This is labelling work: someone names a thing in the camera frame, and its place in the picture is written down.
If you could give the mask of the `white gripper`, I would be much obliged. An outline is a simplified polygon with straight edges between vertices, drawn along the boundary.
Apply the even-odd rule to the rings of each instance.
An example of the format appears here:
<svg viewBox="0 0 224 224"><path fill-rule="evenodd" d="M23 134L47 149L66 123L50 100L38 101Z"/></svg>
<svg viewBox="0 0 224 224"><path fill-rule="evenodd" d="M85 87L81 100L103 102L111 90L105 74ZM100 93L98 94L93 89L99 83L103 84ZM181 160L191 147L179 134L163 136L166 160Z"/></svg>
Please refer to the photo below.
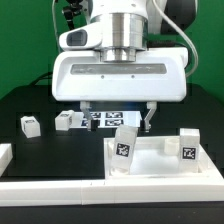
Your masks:
<svg viewBox="0 0 224 224"><path fill-rule="evenodd" d="M96 51L67 51L56 58L52 94L58 101L81 101L88 131L96 131L99 121L87 101L147 102L140 128L149 130L157 110L157 103L149 101L180 101L186 96L187 63L183 47L149 49L139 52L134 62L123 63L103 62Z"/></svg>

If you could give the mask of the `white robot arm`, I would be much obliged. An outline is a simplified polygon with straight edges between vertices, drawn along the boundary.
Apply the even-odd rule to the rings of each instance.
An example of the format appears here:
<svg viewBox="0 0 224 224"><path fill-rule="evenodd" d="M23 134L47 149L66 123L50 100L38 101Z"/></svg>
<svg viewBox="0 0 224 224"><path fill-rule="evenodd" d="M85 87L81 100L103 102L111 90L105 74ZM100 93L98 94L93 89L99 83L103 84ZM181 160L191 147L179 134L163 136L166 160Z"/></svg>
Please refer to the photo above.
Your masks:
<svg viewBox="0 0 224 224"><path fill-rule="evenodd" d="M184 33L197 15L198 0L67 0L66 20L84 13L87 24L60 35L52 95L78 101L87 128L99 122L94 101L145 102L149 120L157 104L186 96L185 68L197 50Z"/></svg>

